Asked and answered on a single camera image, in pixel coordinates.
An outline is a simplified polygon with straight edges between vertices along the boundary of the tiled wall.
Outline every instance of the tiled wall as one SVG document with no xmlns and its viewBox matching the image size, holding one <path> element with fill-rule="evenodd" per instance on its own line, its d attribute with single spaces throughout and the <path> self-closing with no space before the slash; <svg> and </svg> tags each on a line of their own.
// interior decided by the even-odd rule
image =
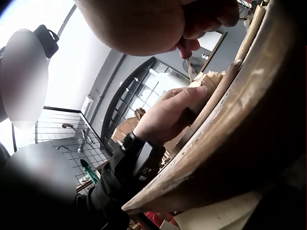
<svg viewBox="0 0 307 230">
<path fill-rule="evenodd" d="M 63 128 L 63 123 L 72 124 L 74 129 Z M 79 113 L 43 110 L 36 127 L 33 126 L 28 130 L 19 130 L 16 127 L 14 129 L 17 149 L 35 142 L 44 145 L 48 144 L 55 148 L 65 146 L 70 149 L 69 151 L 61 147 L 59 150 L 69 160 L 76 176 L 77 186 L 80 185 L 79 179 L 86 176 L 86 172 L 84 172 L 80 163 L 81 158 L 93 170 L 110 158 L 104 150 L 100 150 L 100 140 Z M 93 143 L 87 143 L 84 140 L 82 130 L 88 134 Z M 83 189 L 79 193 L 85 194 L 87 189 Z"/>
</svg>

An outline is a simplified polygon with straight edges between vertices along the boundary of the wooden stick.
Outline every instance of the wooden stick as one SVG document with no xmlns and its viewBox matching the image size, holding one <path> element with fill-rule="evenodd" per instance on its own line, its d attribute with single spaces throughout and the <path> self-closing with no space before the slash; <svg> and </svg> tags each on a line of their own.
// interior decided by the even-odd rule
<svg viewBox="0 0 307 230">
<path fill-rule="evenodd" d="M 90 184 L 92 184 L 93 182 L 91 180 L 83 183 L 82 185 L 78 185 L 76 188 L 76 192 L 80 192 L 82 189 L 85 189 L 87 186 L 89 186 Z"/>
<path fill-rule="evenodd" d="M 240 48 L 235 57 L 235 60 L 244 59 L 244 57 L 246 56 L 253 40 L 256 37 L 257 31 L 261 25 L 265 12 L 266 12 L 265 8 L 257 5 L 254 16 L 253 16 L 253 20 L 251 21 L 251 24 L 248 28 L 246 36 L 240 45 Z"/>
<path fill-rule="evenodd" d="M 215 106 L 220 101 L 222 96 L 225 94 L 226 90 L 229 88 L 233 79 L 237 75 L 239 68 L 241 66 L 241 63 L 242 63 L 242 60 L 236 60 L 230 65 L 227 72 L 225 73 L 222 80 L 220 81 L 218 87 L 215 89 L 212 96 L 206 103 L 205 107 L 202 109 L 200 114 L 197 116 L 196 120 L 190 126 L 190 132 L 185 133 L 185 135 L 181 138 L 181 140 L 177 143 L 177 145 L 172 150 L 170 156 L 174 157 L 183 148 L 183 146 L 187 143 L 187 141 L 192 137 L 192 135 L 196 132 L 196 130 L 198 130 L 201 124 L 207 119 L 209 114 L 215 108 Z"/>
</svg>

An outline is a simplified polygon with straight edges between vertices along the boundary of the red object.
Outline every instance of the red object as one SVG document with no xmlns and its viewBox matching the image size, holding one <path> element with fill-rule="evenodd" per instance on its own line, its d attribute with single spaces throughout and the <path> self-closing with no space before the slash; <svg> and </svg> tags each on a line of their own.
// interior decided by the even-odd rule
<svg viewBox="0 0 307 230">
<path fill-rule="evenodd" d="M 145 216 L 148 217 L 148 219 L 150 219 L 158 228 L 161 227 L 164 219 L 162 219 L 161 217 L 159 217 L 157 215 L 156 212 L 146 212 L 144 213 Z M 176 221 L 174 220 L 174 217 L 172 215 L 170 215 L 169 213 L 163 213 L 164 216 L 168 217 L 170 219 L 170 223 L 173 225 L 176 225 Z"/>
</svg>

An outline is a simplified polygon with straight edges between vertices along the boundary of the whiteboard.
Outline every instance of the whiteboard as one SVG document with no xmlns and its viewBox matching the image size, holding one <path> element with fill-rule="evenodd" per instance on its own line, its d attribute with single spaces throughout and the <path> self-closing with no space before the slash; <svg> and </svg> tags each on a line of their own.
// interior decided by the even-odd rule
<svg viewBox="0 0 307 230">
<path fill-rule="evenodd" d="M 207 32 L 204 36 L 198 39 L 200 46 L 209 51 L 213 51 L 223 34 L 213 31 Z"/>
</svg>

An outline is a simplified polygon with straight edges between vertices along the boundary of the green tool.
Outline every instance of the green tool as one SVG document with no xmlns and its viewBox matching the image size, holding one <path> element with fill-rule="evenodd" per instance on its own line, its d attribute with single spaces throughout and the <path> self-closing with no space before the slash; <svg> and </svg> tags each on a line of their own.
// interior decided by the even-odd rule
<svg viewBox="0 0 307 230">
<path fill-rule="evenodd" d="M 83 170 L 84 170 L 85 172 L 87 172 L 87 174 L 88 174 L 88 176 L 90 177 L 90 179 L 92 180 L 92 182 L 93 182 L 94 184 L 97 184 L 98 181 L 99 181 L 99 178 L 98 178 L 98 176 L 93 172 L 93 170 L 91 169 L 91 167 L 89 166 L 89 164 L 88 164 L 85 160 L 83 160 L 83 159 L 80 159 L 80 163 L 81 163 L 81 165 L 82 165 L 82 167 L 83 167 Z"/>
</svg>

